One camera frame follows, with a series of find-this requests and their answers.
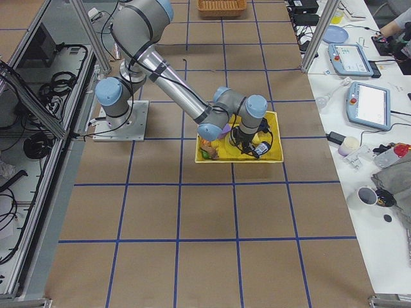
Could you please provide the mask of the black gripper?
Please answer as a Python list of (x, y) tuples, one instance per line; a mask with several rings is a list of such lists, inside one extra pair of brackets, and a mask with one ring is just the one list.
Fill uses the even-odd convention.
[(241, 153), (254, 153), (255, 146), (253, 145), (252, 140), (255, 135), (256, 132), (251, 134), (244, 133), (239, 126), (235, 126), (231, 130), (231, 141)]

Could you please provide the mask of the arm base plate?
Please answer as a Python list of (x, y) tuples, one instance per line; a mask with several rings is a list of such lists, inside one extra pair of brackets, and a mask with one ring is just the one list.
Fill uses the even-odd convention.
[(98, 121), (95, 126), (93, 140), (96, 142), (143, 142), (146, 131), (146, 122), (150, 102), (147, 100), (128, 100), (128, 112), (119, 117), (107, 117), (101, 107)]

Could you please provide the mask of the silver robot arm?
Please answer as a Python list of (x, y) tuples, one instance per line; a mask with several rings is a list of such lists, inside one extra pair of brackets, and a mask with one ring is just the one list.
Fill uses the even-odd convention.
[(246, 97), (228, 87), (219, 87), (213, 103), (206, 103), (155, 50), (164, 29), (173, 20), (169, 1), (125, 1), (114, 16), (110, 34), (125, 55), (119, 76), (98, 82), (96, 96), (112, 129), (126, 124), (132, 114), (128, 99), (146, 80), (162, 89), (198, 125), (198, 135), (214, 141), (232, 116), (241, 122), (231, 130), (231, 142), (242, 154), (260, 158), (272, 147), (254, 136), (268, 132), (267, 101), (263, 96)]

